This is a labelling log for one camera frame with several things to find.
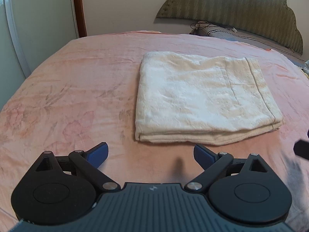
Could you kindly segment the sliding glass wardrobe door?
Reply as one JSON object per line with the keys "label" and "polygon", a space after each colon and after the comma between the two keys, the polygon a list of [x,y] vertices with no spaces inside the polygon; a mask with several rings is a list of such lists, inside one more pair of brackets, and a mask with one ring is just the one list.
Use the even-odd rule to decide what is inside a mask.
{"label": "sliding glass wardrobe door", "polygon": [[1,106],[39,65],[78,37],[73,0],[1,0]]}

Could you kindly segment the brown wooden wardrobe frame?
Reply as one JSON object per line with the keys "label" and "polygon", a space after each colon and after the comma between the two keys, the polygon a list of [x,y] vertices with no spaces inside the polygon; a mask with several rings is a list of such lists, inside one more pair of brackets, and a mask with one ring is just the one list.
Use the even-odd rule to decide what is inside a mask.
{"label": "brown wooden wardrobe frame", "polygon": [[84,8],[83,8],[83,0],[73,0],[74,2],[74,12],[76,16],[76,25],[79,37],[86,37],[86,23],[84,18]]}

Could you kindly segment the cream white pants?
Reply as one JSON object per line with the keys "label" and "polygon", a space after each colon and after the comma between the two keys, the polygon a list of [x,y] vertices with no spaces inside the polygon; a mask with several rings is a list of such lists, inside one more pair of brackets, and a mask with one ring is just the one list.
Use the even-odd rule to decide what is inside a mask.
{"label": "cream white pants", "polygon": [[167,51],[143,56],[135,118],[138,141],[221,146],[282,124],[256,59]]}

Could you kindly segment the green upholstered headboard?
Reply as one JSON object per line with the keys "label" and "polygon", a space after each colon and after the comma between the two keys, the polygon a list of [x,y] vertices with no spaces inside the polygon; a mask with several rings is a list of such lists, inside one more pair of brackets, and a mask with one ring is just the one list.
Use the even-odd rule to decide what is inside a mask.
{"label": "green upholstered headboard", "polygon": [[303,38],[287,0],[166,0],[156,17],[233,26],[303,53]]}

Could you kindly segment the pink bed blanket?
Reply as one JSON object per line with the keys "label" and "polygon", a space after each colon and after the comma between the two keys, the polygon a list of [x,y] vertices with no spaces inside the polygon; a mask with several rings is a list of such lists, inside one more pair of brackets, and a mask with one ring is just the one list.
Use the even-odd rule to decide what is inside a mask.
{"label": "pink bed blanket", "polygon": [[258,60],[280,108],[279,130],[238,143],[213,147],[236,158],[257,153],[281,177],[293,196],[287,223],[308,230],[308,161],[293,146],[308,132],[308,78],[289,59],[213,37],[158,32],[125,32],[70,41],[28,77],[1,111],[1,231],[17,223],[10,204],[15,186],[39,155],[66,156],[106,142],[101,170],[125,182],[186,184],[202,172],[191,143],[135,141],[135,104],[139,69],[149,51],[205,57]]}

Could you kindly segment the striped grey pillow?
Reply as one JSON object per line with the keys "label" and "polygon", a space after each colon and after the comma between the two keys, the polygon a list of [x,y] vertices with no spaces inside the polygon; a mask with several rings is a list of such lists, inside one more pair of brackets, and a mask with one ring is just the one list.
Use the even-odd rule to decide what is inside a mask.
{"label": "striped grey pillow", "polygon": [[259,35],[254,35],[247,32],[237,31],[222,28],[215,25],[209,25],[205,27],[199,27],[192,31],[192,35],[204,36],[204,37],[215,37],[219,39],[225,39],[229,41],[238,41],[261,49],[272,49],[284,56],[286,56],[290,61],[292,61],[296,66],[303,67],[305,65],[305,60],[302,59],[301,55],[289,48],[281,46],[267,38],[261,37]]}

